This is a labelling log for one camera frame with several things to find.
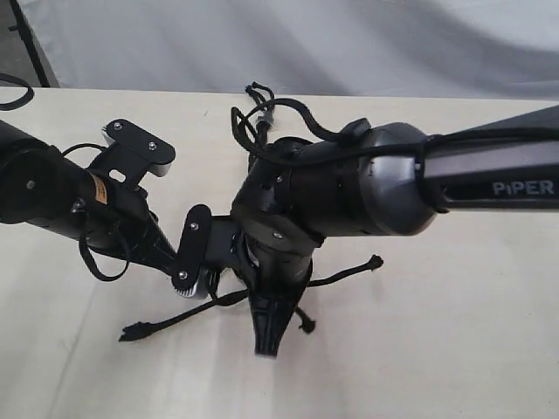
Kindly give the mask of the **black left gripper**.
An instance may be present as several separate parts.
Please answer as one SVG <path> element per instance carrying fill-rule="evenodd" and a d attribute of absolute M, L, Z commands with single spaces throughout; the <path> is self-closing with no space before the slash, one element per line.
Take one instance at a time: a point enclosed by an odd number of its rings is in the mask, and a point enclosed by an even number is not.
<path fill-rule="evenodd" d="M 85 171 L 79 186 L 79 253 L 88 266 L 93 254 L 139 264 L 172 276 L 176 251 L 149 209 L 144 189 Z"/>

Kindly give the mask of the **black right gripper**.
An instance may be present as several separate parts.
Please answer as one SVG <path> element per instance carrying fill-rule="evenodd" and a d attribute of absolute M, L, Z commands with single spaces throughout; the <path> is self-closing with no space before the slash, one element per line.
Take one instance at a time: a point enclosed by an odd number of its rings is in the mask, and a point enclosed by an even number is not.
<path fill-rule="evenodd" d="M 233 239 L 233 271 L 248 288 L 255 354 L 275 358 L 294 314 L 301 328 L 313 330 L 313 321 L 299 308 L 313 273 L 313 252 L 282 251 L 247 235 Z"/>

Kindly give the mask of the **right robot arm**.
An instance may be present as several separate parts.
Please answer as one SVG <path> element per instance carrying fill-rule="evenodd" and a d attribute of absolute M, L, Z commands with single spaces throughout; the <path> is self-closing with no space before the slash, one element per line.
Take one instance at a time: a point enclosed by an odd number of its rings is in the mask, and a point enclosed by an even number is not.
<path fill-rule="evenodd" d="M 273 357 L 330 237 L 409 237 L 451 210 L 558 208 L 558 109 L 543 108 L 452 134 L 403 122 L 342 130 L 297 111 L 314 139 L 259 140 L 231 110 L 254 163 L 231 205 L 257 263 L 248 279 L 255 351 Z"/>

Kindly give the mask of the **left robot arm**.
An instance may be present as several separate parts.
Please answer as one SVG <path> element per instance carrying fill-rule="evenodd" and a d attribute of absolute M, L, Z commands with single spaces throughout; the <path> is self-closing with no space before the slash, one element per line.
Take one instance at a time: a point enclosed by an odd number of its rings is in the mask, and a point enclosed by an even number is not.
<path fill-rule="evenodd" d="M 117 119 L 103 129 L 107 145 L 86 167 L 67 153 L 1 124 L 1 222 L 28 223 L 77 241 L 79 254 L 99 280 L 95 254 L 172 275 L 176 251 L 148 206 L 140 182 L 163 177 L 175 149 L 134 123 Z"/>

